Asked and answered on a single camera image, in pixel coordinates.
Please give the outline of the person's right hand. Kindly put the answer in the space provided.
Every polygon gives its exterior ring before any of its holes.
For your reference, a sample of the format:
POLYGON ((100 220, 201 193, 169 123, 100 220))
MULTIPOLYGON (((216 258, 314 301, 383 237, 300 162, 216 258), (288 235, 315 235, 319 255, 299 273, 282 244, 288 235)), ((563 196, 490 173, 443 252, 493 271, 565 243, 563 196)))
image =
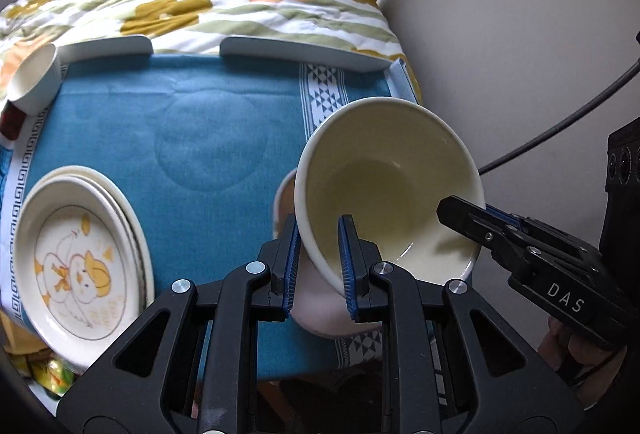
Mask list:
POLYGON ((566 362, 576 362, 582 366, 579 376, 590 372, 576 391, 582 406, 589 409, 599 402, 614 382, 627 350, 627 347, 617 353, 601 350, 570 332, 561 321, 549 317, 548 331, 538 347, 538 354, 553 370, 559 370, 566 362))

